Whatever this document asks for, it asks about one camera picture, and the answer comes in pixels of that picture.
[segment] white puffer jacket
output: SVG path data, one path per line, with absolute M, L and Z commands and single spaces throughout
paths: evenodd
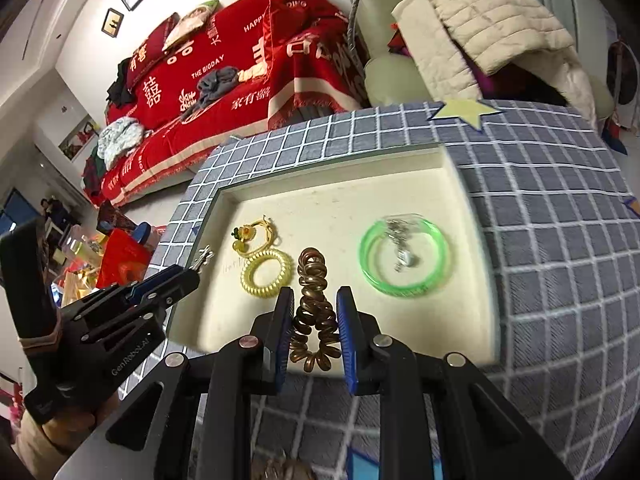
M 574 38 L 537 0 L 403 0 L 393 16 L 434 99 L 482 98 L 453 38 L 485 74 L 514 63 L 558 90 L 595 126 L 591 85 Z

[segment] silver rivet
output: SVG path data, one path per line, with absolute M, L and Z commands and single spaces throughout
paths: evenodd
M 460 368 L 466 364 L 466 358 L 462 354 L 453 352 L 453 354 L 447 356 L 447 363 L 449 363 L 449 366 Z
M 184 362 L 184 355 L 178 354 L 178 352 L 174 352 L 169 354 L 164 358 L 164 364 L 166 364 L 169 368 L 175 368 L 180 366 Z
M 260 340 L 255 335 L 243 335 L 240 338 L 240 347 L 241 348 L 253 348 L 259 342 L 260 342 Z
M 386 348 L 393 344 L 394 340 L 386 334 L 378 334 L 373 338 L 373 344 L 379 348 Z

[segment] jade bracelet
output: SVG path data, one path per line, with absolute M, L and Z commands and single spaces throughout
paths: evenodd
M 390 296 L 401 296 L 405 298 L 420 296 L 430 288 L 436 286 L 442 279 L 445 271 L 445 259 L 447 254 L 447 242 L 445 237 L 434 224 L 424 218 L 420 218 L 418 226 L 420 228 L 420 232 L 429 235 L 434 241 L 437 256 L 434 269 L 425 277 L 424 280 L 412 283 L 411 285 L 391 285 L 390 283 L 384 282 L 379 277 L 375 276 L 370 269 L 369 262 L 371 250 L 376 245 L 377 241 L 384 238 L 386 235 L 386 223 L 384 221 L 377 221 L 362 237 L 359 250 L 360 268 L 362 269 L 367 281 L 380 292 Z

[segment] checkered tablecloth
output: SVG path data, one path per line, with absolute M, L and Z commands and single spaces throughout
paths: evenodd
M 194 228 L 221 186 L 352 153 L 442 142 L 466 182 L 495 273 L 502 353 L 487 375 L 571 473 L 591 479 L 638 406 L 640 221 L 623 205 L 629 190 L 609 150 L 577 113 L 486 103 L 502 113 L 484 117 L 481 133 L 460 119 L 431 120 L 441 104 L 405 104 L 215 149 L 149 274 L 186 263 Z M 121 395 L 173 351 L 198 354 L 165 342 Z M 319 479 L 337 480 L 348 446 L 378 458 L 378 412 L 377 397 L 351 398 L 341 381 L 289 374 L 278 397 L 252 402 L 252 447 L 264 455 L 284 450 L 312 464 Z

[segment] red sofa cover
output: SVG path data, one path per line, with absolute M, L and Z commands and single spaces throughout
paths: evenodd
M 282 126 L 296 108 L 361 108 L 363 79 L 346 46 L 347 18 L 326 0 L 274 0 L 302 6 L 308 25 L 269 52 L 269 74 L 240 83 L 205 110 L 180 115 L 196 99 L 199 79 L 213 69 L 247 70 L 264 59 L 263 14 L 271 0 L 238 0 L 167 54 L 136 85 L 137 102 L 107 113 L 110 123 L 129 115 L 154 130 L 102 181 L 102 194 L 122 205 L 170 174 L 203 161 L 229 135 L 252 136 Z

